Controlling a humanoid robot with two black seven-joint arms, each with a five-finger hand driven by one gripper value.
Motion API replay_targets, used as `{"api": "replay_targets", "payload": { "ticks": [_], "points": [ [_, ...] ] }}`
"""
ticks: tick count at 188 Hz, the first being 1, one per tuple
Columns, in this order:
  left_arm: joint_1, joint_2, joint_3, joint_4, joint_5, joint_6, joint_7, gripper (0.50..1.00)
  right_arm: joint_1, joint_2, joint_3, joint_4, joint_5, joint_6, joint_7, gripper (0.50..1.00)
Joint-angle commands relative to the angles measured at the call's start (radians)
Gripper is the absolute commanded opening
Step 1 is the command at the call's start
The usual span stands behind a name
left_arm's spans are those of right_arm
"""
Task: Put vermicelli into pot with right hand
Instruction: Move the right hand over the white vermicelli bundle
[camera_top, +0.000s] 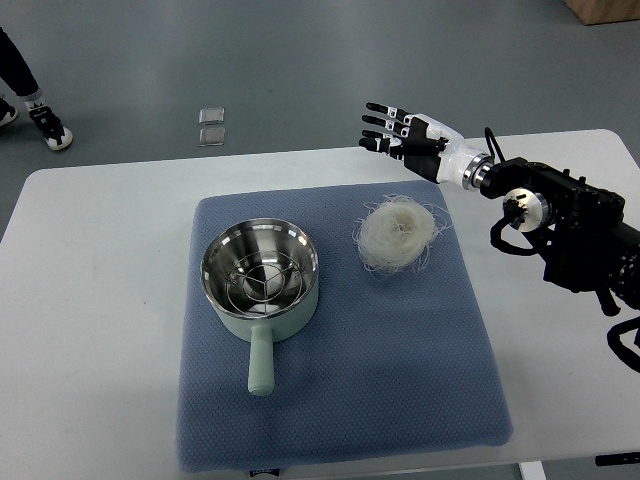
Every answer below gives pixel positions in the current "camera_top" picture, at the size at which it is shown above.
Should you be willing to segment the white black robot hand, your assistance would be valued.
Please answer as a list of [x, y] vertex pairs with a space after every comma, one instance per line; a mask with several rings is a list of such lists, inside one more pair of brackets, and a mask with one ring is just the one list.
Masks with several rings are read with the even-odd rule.
[[495, 157], [474, 148], [454, 129], [425, 115], [369, 102], [371, 112], [362, 121], [372, 125], [363, 130], [359, 145], [387, 155], [430, 182], [453, 183], [476, 190]]

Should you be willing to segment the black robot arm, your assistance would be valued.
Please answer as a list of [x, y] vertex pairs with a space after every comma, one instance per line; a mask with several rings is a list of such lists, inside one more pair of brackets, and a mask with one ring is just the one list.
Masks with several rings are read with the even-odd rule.
[[593, 292], [607, 316], [620, 312], [617, 298], [639, 308], [639, 231], [623, 221], [620, 195], [521, 157], [507, 160], [490, 128], [489, 152], [498, 163], [479, 183], [481, 195], [503, 199], [503, 217], [490, 243], [517, 256], [538, 255], [543, 280], [573, 293]]

